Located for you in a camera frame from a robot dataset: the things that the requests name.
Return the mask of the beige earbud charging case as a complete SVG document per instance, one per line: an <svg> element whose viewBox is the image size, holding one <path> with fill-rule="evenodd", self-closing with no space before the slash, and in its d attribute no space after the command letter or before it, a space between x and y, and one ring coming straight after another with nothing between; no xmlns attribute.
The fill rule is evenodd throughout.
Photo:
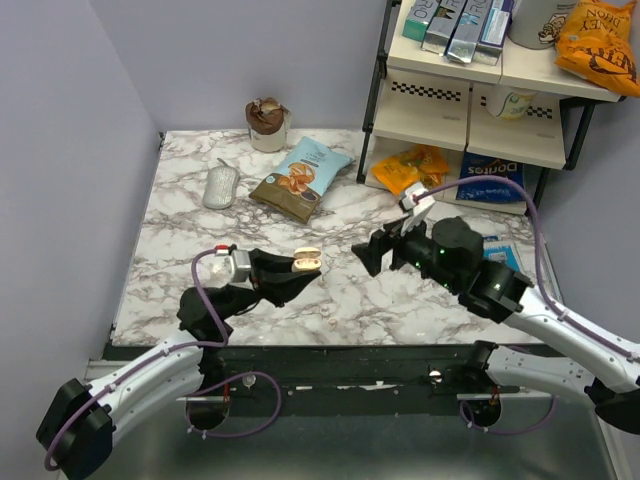
<svg viewBox="0 0 640 480"><path fill-rule="evenodd" d="M318 271L322 266L321 251L314 247L300 247L294 251L292 272Z"/></svg>

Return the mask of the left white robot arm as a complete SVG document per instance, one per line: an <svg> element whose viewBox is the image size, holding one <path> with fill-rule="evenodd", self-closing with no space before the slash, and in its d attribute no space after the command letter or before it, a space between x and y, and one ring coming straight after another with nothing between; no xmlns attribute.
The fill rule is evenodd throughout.
<svg viewBox="0 0 640 480"><path fill-rule="evenodd" d="M281 308L321 274L321 252L314 247L290 256L235 245L218 245L210 253L226 261L229 280L205 287L195 278L180 297L176 333L92 383L73 378L59 387L36 431L46 470L85 479L119 440L162 406L183 395L214 393L222 372L207 359L228 345L233 332L228 318L262 301Z"/></svg>

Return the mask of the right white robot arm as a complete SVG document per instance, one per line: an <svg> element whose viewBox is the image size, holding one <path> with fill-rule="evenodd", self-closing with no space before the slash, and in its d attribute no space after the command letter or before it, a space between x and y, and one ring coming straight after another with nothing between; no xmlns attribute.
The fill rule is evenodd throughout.
<svg viewBox="0 0 640 480"><path fill-rule="evenodd" d="M403 222L384 225L352 246L370 276L392 255L392 269L416 268L456 296L467 311L542 341L556 357L518 353L482 343L480 357L464 362L460 379L469 390L489 385L522 386L592 405L609 425L639 432L639 346L551 299L527 276L484 257L482 236L459 217L432 228L402 232Z"/></svg>

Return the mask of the orange snack bag lower shelf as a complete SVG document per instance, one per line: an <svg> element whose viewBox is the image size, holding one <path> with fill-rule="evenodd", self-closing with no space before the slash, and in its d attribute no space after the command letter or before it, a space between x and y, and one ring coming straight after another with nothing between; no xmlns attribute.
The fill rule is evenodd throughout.
<svg viewBox="0 0 640 480"><path fill-rule="evenodd" d="M399 196L416 182L426 188L441 185L450 169L439 147L419 144L379 161L371 171L384 187Z"/></svg>

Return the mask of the silver glitter pouch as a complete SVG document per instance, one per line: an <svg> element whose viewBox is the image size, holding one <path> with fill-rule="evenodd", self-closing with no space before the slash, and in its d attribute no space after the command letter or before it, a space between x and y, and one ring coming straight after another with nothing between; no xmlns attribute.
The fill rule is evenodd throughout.
<svg viewBox="0 0 640 480"><path fill-rule="evenodd" d="M202 197L203 206L210 210L223 210L233 204L240 179L237 168L221 158L218 158L218 162L207 173Z"/></svg>

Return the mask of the blue Doritos bag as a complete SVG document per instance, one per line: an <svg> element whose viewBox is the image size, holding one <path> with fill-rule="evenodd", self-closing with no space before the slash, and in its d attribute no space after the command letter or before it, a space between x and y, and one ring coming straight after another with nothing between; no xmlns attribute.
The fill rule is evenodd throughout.
<svg viewBox="0 0 640 480"><path fill-rule="evenodd" d="M459 178L496 176L506 178L524 187L524 166L518 162L466 152L463 156ZM481 180L458 187L457 200L484 203L510 204L522 200L521 194L511 185L494 180Z"/></svg>

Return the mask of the blue Harry's razor box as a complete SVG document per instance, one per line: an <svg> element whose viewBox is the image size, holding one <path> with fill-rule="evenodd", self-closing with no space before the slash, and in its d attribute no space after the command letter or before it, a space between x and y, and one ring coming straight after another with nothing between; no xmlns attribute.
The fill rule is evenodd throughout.
<svg viewBox="0 0 640 480"><path fill-rule="evenodd" d="M522 262L514 242L501 240L498 236L485 236L483 240L484 257L487 260L505 264L517 272L523 270Z"/></svg>

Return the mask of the brown lidded white cup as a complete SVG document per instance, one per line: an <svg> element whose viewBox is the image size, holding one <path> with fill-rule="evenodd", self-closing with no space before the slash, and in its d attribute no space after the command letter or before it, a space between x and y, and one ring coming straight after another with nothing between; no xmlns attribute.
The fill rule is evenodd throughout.
<svg viewBox="0 0 640 480"><path fill-rule="evenodd" d="M245 106L245 118L255 150L274 153L285 147L291 112L276 99L257 98L249 102Z"/></svg>

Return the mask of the silver blue toothpaste box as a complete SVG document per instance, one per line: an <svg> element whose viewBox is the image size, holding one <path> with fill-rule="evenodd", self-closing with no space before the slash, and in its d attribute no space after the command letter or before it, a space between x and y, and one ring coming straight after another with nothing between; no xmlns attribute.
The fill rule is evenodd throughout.
<svg viewBox="0 0 640 480"><path fill-rule="evenodd" d="M466 2L446 50L449 61L461 64L469 64L472 61L491 5L490 0Z"/></svg>

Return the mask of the teal toothpaste box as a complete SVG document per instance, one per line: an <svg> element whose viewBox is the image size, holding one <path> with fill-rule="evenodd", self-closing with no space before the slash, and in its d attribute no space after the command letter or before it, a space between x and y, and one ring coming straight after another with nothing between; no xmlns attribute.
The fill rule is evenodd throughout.
<svg viewBox="0 0 640 480"><path fill-rule="evenodd" d="M439 4L439 0L415 0L405 18L402 35L422 43Z"/></svg>

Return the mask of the purple white toothpaste box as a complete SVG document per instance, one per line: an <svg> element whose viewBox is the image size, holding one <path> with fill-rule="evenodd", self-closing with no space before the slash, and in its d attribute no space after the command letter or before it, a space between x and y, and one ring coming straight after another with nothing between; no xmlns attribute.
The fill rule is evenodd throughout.
<svg viewBox="0 0 640 480"><path fill-rule="evenodd" d="M479 36L473 61L495 66L502 56L505 39L509 31L517 2L493 0Z"/></svg>

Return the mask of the grey toothpaste box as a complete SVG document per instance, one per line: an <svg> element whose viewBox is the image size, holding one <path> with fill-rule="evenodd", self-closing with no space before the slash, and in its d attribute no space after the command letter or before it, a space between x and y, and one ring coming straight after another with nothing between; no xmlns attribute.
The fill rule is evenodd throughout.
<svg viewBox="0 0 640 480"><path fill-rule="evenodd" d="M444 56L466 0L441 0L426 30L422 49Z"/></svg>

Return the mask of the white popcorn tub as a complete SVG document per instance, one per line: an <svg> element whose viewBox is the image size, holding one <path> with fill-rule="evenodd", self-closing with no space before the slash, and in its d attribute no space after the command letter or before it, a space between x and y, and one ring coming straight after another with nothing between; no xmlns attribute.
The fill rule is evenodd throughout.
<svg viewBox="0 0 640 480"><path fill-rule="evenodd" d="M509 39L522 47L541 50L552 47L576 1L520 0L512 10Z"/></svg>

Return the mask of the orange honey dijon chips bag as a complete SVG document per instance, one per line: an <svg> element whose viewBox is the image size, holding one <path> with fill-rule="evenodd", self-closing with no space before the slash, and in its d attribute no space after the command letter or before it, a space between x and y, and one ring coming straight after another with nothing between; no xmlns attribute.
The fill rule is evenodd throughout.
<svg viewBox="0 0 640 480"><path fill-rule="evenodd" d="M620 96L639 95L630 44L637 3L578 2L556 39L555 65Z"/></svg>

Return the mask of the black frame cream shelf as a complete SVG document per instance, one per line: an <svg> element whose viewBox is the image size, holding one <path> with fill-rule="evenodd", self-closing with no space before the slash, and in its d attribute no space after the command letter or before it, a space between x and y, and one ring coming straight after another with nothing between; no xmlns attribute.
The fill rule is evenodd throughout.
<svg viewBox="0 0 640 480"><path fill-rule="evenodd" d="M448 181L458 177L466 152L539 168L533 199L541 201L552 171L575 168L595 108L621 96L558 69L552 51L511 41L495 66L450 63L403 36L410 7L408 1L385 5L358 182L377 186L371 166L413 144L429 144L447 155ZM521 119L499 120L486 109L494 86L537 95Z"/></svg>

